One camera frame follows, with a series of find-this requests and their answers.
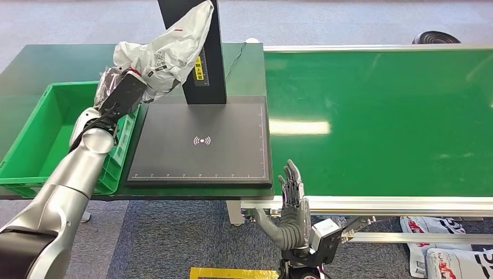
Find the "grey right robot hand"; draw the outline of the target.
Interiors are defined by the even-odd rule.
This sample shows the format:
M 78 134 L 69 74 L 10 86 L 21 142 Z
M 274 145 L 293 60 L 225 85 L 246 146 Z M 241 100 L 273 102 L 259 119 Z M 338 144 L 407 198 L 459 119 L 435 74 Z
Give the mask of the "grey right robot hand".
M 299 169 L 291 159 L 287 160 L 283 172 L 283 176 L 278 176 L 283 199 L 279 223 L 272 222 L 259 207 L 255 208 L 255 220 L 282 251 L 305 248 L 311 227 L 309 201 L 305 197 Z

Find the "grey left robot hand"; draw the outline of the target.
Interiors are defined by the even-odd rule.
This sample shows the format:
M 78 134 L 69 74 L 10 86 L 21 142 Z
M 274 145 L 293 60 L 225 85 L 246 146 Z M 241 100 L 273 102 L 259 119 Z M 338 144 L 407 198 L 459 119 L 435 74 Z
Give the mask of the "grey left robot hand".
M 110 103 L 111 95 L 113 95 L 114 90 L 117 86 L 124 80 L 124 77 L 128 74 L 134 76 L 138 81 L 143 82 L 145 85 L 145 89 L 143 93 L 139 96 L 138 99 L 132 98 L 130 93 L 117 94 L 115 100 L 118 104 L 123 104 L 129 107 L 130 111 L 136 110 L 136 107 L 140 103 L 152 103 L 157 97 L 155 95 L 150 94 L 150 87 L 143 80 L 142 75 L 136 69 L 129 67 L 123 70 L 120 67 L 111 67 L 106 68 L 102 73 L 101 78 L 99 80 L 97 90 L 94 98 L 94 108 L 99 111 L 103 110 L 103 106 L 105 104 L 109 105 L 108 108 L 113 106 L 113 103 Z

